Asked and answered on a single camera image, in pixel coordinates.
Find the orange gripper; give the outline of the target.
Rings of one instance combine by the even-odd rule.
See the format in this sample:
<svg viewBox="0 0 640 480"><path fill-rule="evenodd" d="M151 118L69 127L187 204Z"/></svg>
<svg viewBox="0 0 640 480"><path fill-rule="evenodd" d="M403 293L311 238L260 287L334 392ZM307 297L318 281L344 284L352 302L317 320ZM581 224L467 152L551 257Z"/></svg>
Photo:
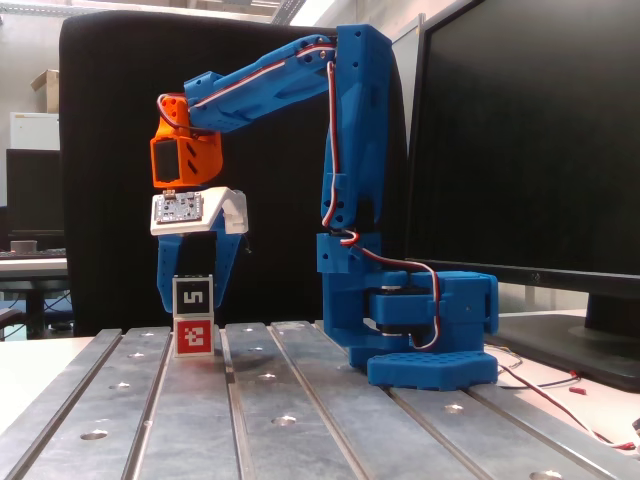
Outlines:
<svg viewBox="0 0 640 480"><path fill-rule="evenodd" d="M156 100L160 115L150 141L155 188L197 187L214 179L223 166L219 132L191 124L183 94L161 94ZM243 234L218 232L213 274L214 305L220 306ZM183 237L158 237L157 289L166 312L173 312L173 278Z"/></svg>

